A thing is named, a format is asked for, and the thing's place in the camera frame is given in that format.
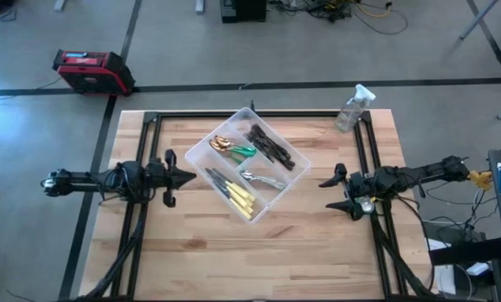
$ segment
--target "spoon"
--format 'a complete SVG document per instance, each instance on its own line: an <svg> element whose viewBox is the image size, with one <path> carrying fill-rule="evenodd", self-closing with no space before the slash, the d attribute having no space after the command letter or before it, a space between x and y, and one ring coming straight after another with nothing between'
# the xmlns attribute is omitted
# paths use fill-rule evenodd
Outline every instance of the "spoon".
<svg viewBox="0 0 501 302"><path fill-rule="evenodd" d="M259 181L263 182L264 184L271 185L278 190L283 190L286 187L286 185L284 183L277 181L273 177L257 176L257 175L254 175L254 174L248 172L247 170L241 171L240 174L245 180L250 180L250 181L259 180Z"/></svg>

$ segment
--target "concrete floor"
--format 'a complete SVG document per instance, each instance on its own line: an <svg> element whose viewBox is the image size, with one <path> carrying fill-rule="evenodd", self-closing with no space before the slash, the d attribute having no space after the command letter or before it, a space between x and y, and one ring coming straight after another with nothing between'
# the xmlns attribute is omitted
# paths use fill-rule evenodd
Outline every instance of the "concrete floor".
<svg viewBox="0 0 501 302"><path fill-rule="evenodd" d="M476 4L481 7L485 1ZM34 89L57 79L50 69L57 49L122 48L133 1L72 0L63 13L53 12L52 4L18 1L17 21L0 23L0 89ZM292 18L273 11L266 23L224 25L214 0L202 16L195 15L193 0L143 0L128 65L138 86L501 78L501 64L480 28L463 42L457 39L473 18L465 0L396 0L394 7L410 26L400 35L383 36L356 18L330 24L305 13ZM396 17L369 21L382 30L400 26ZM486 21L501 48L501 1ZM455 154L469 156L471 169L486 169L487 151L501 148L501 121L494 118L501 111L501 84L371 89L378 96L374 107L393 110L409 165ZM251 99L258 108L337 108L351 94L351 88L337 88L118 98L101 167L107 167L122 110L237 109ZM57 168L89 169L106 104L106 97L73 94L0 102L0 301L17 301L5 290L36 301L57 299L82 195L51 199L43 195L39 181ZM464 183L435 194L470 201L474 192ZM468 217L468 206L431 198L421 203L426 219ZM492 210L493 204L487 204L478 216ZM83 251L92 223L90 219ZM477 229L499 237L498 215L481 221ZM85 261L83 253L76 280Z"/></svg>

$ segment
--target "red power station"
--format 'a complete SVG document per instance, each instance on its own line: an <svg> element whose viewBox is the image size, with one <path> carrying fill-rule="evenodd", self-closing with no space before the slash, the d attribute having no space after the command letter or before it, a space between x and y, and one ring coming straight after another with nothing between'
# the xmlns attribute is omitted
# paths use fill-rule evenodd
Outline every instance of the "red power station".
<svg viewBox="0 0 501 302"><path fill-rule="evenodd" d="M109 53L59 50L52 69L78 93L130 96L134 79L122 57Z"/></svg>

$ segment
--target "clear plastic tray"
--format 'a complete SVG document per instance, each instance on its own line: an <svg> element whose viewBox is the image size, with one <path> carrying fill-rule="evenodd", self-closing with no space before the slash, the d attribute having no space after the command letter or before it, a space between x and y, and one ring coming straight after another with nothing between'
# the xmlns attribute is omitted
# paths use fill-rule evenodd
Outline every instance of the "clear plastic tray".
<svg viewBox="0 0 501 302"><path fill-rule="evenodd" d="M216 135L220 135L236 145L253 147L252 143L246 139L246 133L250 132L254 124L258 124L269 138L285 148L291 155L291 160L295 162L295 167L291 171L287 170L277 159L271 162L259 150L253 157L245 159L242 163L238 163L228 155L219 153L209 145L211 139ZM261 117L247 107L233 114L196 146L192 147L186 153L185 159L198 170L209 185L248 224L257 222L304 174L310 171L311 166L310 160L280 137ZM206 169L213 168L255 197L252 205L253 212L249 218L229 200L224 192L214 185L213 179L206 172ZM242 170L247 170L259 176L275 178L286 186L283 190L278 190L259 180L247 181L239 174Z"/></svg>

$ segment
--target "yellow clamp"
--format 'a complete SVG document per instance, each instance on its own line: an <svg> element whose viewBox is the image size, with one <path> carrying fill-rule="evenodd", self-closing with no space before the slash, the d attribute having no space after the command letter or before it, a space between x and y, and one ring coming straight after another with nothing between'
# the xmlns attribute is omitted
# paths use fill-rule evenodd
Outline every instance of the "yellow clamp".
<svg viewBox="0 0 501 302"><path fill-rule="evenodd" d="M493 173L491 171L479 173L473 170L470 171L468 178L480 189L487 191L493 188Z"/></svg>

